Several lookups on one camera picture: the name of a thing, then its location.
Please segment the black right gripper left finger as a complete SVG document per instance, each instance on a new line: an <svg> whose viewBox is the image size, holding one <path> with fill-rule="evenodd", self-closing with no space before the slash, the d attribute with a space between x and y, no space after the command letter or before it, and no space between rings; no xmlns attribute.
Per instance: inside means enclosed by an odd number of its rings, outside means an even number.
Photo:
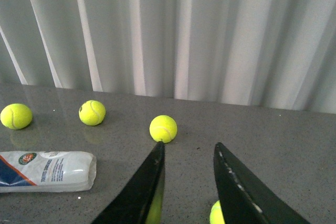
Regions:
<svg viewBox="0 0 336 224"><path fill-rule="evenodd" d="M165 145L158 142L93 223L160 223L164 186Z"/></svg>

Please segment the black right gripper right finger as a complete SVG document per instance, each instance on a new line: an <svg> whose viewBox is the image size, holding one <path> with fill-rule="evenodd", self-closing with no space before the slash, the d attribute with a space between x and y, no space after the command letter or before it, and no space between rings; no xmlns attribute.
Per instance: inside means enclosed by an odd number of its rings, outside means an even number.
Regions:
<svg viewBox="0 0 336 224"><path fill-rule="evenodd" d="M214 175L226 223L308 223L223 143L214 148Z"/></svg>

